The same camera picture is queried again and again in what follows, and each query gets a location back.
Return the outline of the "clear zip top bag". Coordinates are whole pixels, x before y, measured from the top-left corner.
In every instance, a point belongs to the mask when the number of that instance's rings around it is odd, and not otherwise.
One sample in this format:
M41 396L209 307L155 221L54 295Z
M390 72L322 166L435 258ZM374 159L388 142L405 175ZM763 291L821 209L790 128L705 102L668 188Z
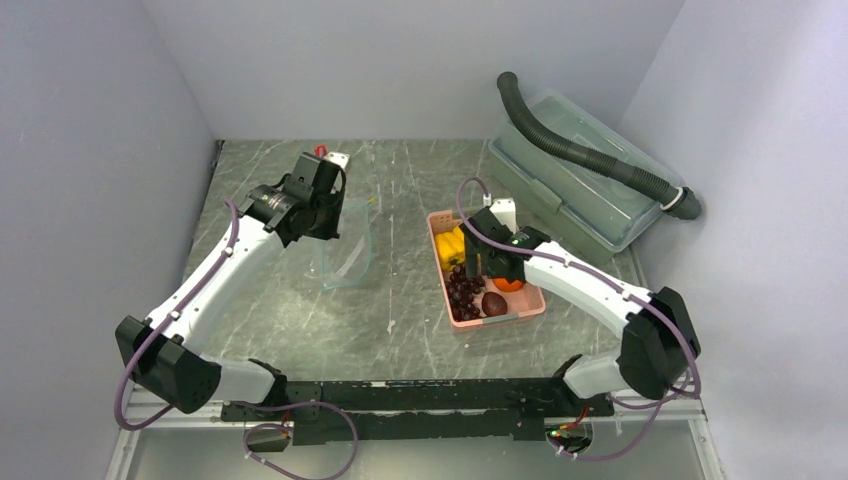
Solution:
M372 219L375 197L354 199L341 211L339 238L320 245L319 279L325 290L358 285L370 269L373 252Z

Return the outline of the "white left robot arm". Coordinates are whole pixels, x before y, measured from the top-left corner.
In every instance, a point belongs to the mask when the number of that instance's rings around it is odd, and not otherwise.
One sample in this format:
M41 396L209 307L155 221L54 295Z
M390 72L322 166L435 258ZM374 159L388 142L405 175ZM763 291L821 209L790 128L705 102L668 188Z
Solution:
M160 306L115 330L125 364L120 383L145 388L166 410L189 414L210 401L244 402L264 420L287 406L286 376L266 362L232 361L206 353L229 303L260 270L302 238L335 240L350 158L303 152L293 170L226 205L230 224L207 257Z

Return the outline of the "orange fruit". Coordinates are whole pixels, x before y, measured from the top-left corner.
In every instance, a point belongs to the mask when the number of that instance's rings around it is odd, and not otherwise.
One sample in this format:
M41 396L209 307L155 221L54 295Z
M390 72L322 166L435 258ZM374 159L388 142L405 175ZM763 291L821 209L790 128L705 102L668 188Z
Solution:
M503 277L492 277L491 282L497 290L505 293L518 292L525 287L525 283L521 280L510 280Z

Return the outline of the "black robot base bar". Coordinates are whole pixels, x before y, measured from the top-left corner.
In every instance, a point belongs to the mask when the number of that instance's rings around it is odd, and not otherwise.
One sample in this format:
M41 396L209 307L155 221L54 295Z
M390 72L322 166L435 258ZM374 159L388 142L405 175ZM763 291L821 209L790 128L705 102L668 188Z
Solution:
M547 426L578 416L610 417L612 403L565 391L552 378L291 381L281 404L293 413L264 412L231 402L229 423L291 422L296 446L331 441L510 437L540 441Z

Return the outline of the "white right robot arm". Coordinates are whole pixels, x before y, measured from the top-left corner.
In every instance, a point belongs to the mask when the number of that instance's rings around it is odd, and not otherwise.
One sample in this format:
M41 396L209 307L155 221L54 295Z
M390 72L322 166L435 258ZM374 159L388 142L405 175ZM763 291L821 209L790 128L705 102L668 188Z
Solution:
M557 411L574 415L591 397L620 390L656 402L700 394L701 347L676 290L651 291L608 275L533 227L511 231L488 207L463 217L461 228L469 274L518 280L554 294L617 339L613 349L577 355L554 374L558 382L550 392Z

